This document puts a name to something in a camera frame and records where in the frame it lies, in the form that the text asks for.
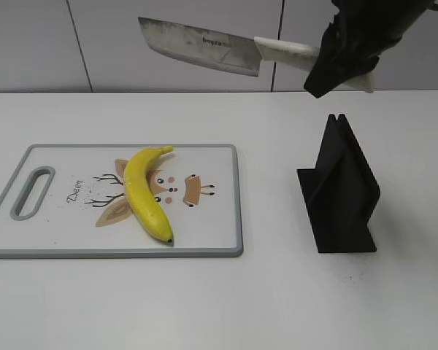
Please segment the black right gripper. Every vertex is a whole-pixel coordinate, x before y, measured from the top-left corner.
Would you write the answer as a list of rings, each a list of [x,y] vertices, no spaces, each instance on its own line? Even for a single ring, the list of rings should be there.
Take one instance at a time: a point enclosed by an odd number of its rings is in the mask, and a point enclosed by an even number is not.
[[[371,74],[379,57],[344,61],[344,53],[379,55],[396,45],[430,7],[430,1],[333,1],[339,10],[324,31],[318,58],[304,83],[316,98],[340,85],[373,92]]]

